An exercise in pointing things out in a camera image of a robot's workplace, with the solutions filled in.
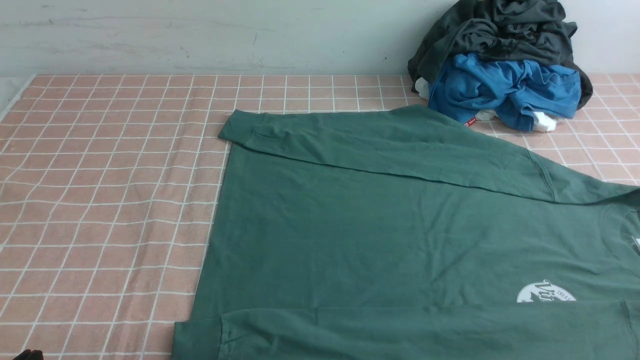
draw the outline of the black object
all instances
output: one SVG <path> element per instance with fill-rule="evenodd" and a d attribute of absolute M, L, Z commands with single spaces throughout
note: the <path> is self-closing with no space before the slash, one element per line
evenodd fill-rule
<path fill-rule="evenodd" d="M 556 0 L 459 0 L 422 39 L 409 60 L 409 75 L 414 84 L 419 78 L 434 83 L 448 57 L 465 53 L 477 53 L 485 61 L 560 64 L 580 73 L 580 109 L 593 95 L 593 86 L 573 63 L 571 37 L 578 26 L 564 22 L 565 17 Z"/>
<path fill-rule="evenodd" d="M 25 350 L 20 355 L 13 358 L 13 360 L 43 360 L 44 355 L 40 350 Z"/>

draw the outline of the pink grid tablecloth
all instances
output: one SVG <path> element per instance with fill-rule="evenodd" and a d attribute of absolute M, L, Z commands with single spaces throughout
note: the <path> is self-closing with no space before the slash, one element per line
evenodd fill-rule
<path fill-rule="evenodd" d="M 640 76 L 551 134 L 477 131 L 607 181 L 640 184 Z M 423 104 L 398 76 L 39 76 L 0 122 L 0 359 L 167 359 L 204 259 L 239 108 Z"/>

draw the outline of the pile of clothes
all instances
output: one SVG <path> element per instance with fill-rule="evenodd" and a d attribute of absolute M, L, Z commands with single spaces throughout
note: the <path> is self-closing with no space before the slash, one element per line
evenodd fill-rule
<path fill-rule="evenodd" d="M 574 22 L 556 0 L 459 0 L 431 28 L 408 70 L 413 91 L 459 122 L 499 117 L 553 131 L 593 95 L 573 63 Z"/>

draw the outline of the red tag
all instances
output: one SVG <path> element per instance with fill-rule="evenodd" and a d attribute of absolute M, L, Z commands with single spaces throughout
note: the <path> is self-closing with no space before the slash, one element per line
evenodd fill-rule
<path fill-rule="evenodd" d="M 467 121 L 467 122 L 465 123 L 465 126 L 466 126 L 466 127 L 469 127 L 469 126 L 471 126 L 471 125 L 475 124 L 475 123 L 476 123 L 476 121 L 477 121 L 476 117 L 472 117 L 472 118 L 471 118 L 471 120 L 469 120 L 469 121 Z"/>

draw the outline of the white printed logo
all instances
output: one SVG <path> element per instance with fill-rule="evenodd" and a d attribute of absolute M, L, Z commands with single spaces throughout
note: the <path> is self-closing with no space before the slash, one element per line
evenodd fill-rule
<path fill-rule="evenodd" d="M 549 280 L 529 284 L 520 290 L 518 302 L 575 301 L 575 297 Z"/>

